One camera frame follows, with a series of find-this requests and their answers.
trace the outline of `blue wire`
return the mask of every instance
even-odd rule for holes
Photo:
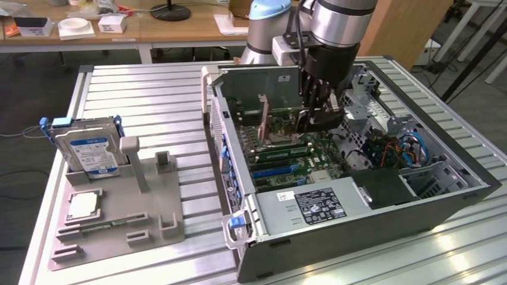
[[[405,159],[406,159],[407,162],[409,162],[409,167],[413,167],[413,160],[411,160],[411,158],[409,157],[409,154],[407,154],[407,153],[403,153],[402,155],[403,155]]]
[[[402,141],[402,139],[405,137],[415,137],[418,140],[419,140],[419,147],[422,148],[423,152],[425,152],[425,155],[426,155],[426,160],[425,160],[425,164],[429,162],[429,159],[430,159],[430,156],[429,156],[429,149],[425,145],[425,141],[422,139],[422,137],[419,136],[419,134],[417,132],[409,132],[406,133],[405,135],[401,136],[401,138],[398,139],[399,141]]]

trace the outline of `paper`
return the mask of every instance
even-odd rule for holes
[[[23,9],[27,4],[0,1],[0,16],[30,17],[23,14]]]
[[[249,34],[249,28],[233,26],[229,15],[214,15],[217,26],[225,36],[241,36]]]

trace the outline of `hard drive label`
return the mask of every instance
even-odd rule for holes
[[[107,138],[75,140],[71,141],[71,146],[86,172],[102,174],[118,169],[115,155],[107,151]]]

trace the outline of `hard drive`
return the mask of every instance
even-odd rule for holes
[[[91,179],[119,175],[118,167],[129,164],[121,153],[125,136],[122,118],[40,119],[40,129],[60,150],[71,172],[84,171]]]

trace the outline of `wooden table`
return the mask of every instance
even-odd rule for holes
[[[24,0],[35,17],[50,17],[54,22],[67,18],[67,12],[79,8],[71,5],[54,7],[47,0]],[[149,10],[165,0],[117,0],[119,5],[131,9]],[[76,50],[138,49],[143,64],[153,63],[153,48],[187,48],[203,46],[243,46],[247,36],[225,36],[221,34],[214,14],[227,14],[227,6],[218,5],[214,0],[205,0],[213,5],[182,0],[193,11],[190,19],[182,22],[157,20],[149,12],[141,12],[129,17],[125,33],[102,33],[96,20],[92,21],[96,37],[62,41],[58,27],[54,27],[50,37],[6,37],[0,39],[0,53],[14,52],[63,52]],[[4,26],[14,22],[4,18]]]

